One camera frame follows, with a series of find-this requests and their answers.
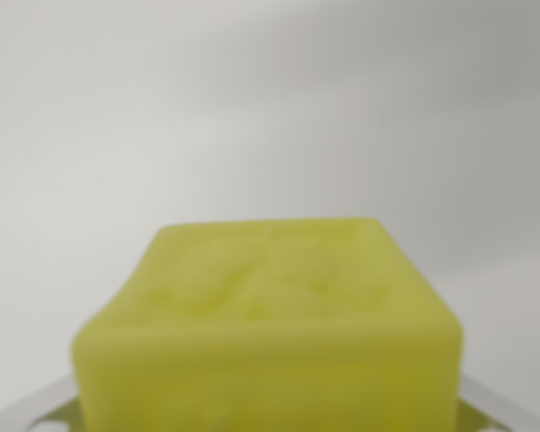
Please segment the black silver gripper right finger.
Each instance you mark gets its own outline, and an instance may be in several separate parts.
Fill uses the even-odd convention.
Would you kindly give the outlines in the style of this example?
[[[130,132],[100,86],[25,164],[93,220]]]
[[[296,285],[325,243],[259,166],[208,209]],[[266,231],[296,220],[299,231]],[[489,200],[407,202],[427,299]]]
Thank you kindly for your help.
[[[464,375],[456,431],[517,431],[512,404],[495,391]]]

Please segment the black silver gripper left finger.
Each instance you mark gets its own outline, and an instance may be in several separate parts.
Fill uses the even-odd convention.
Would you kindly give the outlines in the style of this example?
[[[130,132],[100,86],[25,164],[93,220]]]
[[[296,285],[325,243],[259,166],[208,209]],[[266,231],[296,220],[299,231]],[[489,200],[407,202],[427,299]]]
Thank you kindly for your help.
[[[67,375],[0,410],[0,431],[84,431],[75,379]]]

